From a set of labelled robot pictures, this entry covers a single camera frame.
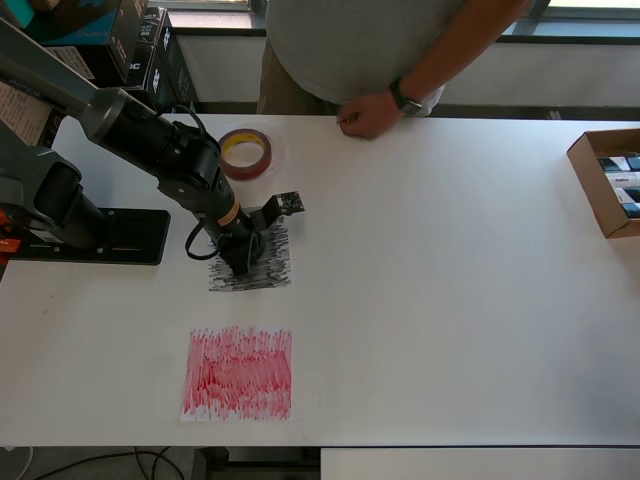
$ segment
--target black box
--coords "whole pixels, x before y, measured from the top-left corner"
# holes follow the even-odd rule
[[[156,112],[177,103],[169,76],[155,47],[138,45],[124,90]]]
[[[147,0],[62,0],[25,32],[98,87],[127,78]]]
[[[178,40],[172,33],[171,20],[165,8],[147,8],[138,43],[156,47],[179,104],[188,106],[198,101],[187,63]]]

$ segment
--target red scribbles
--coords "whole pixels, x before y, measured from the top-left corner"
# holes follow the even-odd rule
[[[290,330],[192,330],[182,419],[289,418],[291,342]]]

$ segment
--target tabletop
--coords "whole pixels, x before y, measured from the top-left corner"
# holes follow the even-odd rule
[[[323,448],[322,480],[636,480],[636,448]]]
[[[640,444],[640,239],[604,238],[565,154],[631,124],[412,119],[366,142],[202,119],[274,141],[232,184],[245,206],[300,192],[292,285],[210,292],[191,214],[65,120],[85,194],[171,226],[158,267],[10,262],[0,445]],[[190,330],[235,325],[292,331],[291,417],[181,422]]]

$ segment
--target window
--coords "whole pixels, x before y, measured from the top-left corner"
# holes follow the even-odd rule
[[[541,18],[597,18],[640,20],[640,0],[536,0],[530,16]]]
[[[149,0],[149,4],[176,10],[222,10],[249,12],[262,0]]]

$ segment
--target roll of tape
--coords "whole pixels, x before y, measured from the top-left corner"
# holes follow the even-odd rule
[[[231,148],[240,143],[259,145],[262,148],[262,156],[254,164],[246,167],[231,165],[225,157]],[[220,149],[222,150],[220,168],[226,176],[234,180],[252,180],[262,175],[271,165],[271,142],[264,133],[258,130],[251,128],[233,130],[220,139]]]

